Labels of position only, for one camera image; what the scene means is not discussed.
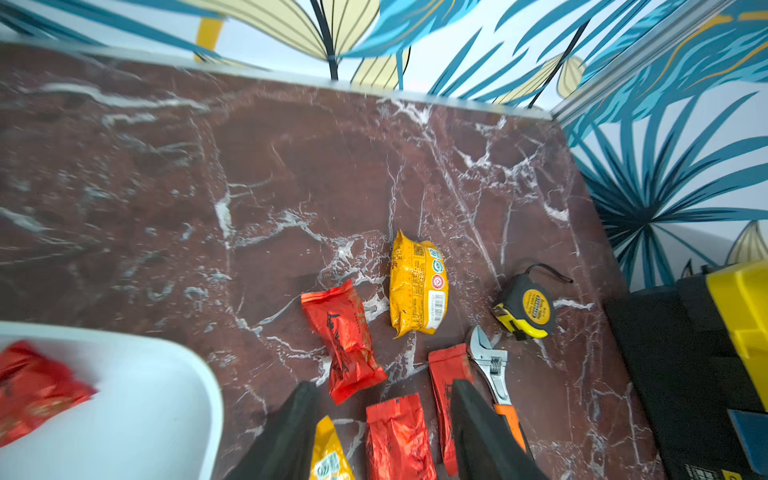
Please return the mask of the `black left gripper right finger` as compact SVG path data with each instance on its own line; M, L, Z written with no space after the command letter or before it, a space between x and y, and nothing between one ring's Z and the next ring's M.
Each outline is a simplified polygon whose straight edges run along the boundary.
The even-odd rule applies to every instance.
M468 380L451 391L451 422L460 479L546 479Z

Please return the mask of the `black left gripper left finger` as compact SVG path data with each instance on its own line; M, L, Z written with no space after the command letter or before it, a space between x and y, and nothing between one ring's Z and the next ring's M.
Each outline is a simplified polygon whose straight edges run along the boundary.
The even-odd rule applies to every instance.
M302 381L226 479L309 479L317 422L317 387Z

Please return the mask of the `yellow orange tea bag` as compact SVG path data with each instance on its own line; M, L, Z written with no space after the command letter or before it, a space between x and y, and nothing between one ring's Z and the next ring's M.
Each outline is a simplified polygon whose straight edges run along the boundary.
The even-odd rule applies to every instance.
M311 480L354 480L354 474L329 416L316 426L310 467Z

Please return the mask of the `narrow red tea bag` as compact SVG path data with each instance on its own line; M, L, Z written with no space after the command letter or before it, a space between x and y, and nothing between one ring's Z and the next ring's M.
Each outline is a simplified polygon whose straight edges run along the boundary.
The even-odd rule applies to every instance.
M449 476L458 474L451 419L451 392L455 380L473 382L467 346L458 344L428 354L432 390L439 420L441 457Z

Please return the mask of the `white plastic storage box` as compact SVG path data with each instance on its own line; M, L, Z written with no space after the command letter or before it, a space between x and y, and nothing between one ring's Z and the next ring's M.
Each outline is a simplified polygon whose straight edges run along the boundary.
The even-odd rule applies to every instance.
M4 321L96 394L1 450L4 479L210 479L224 405L205 360L171 341Z

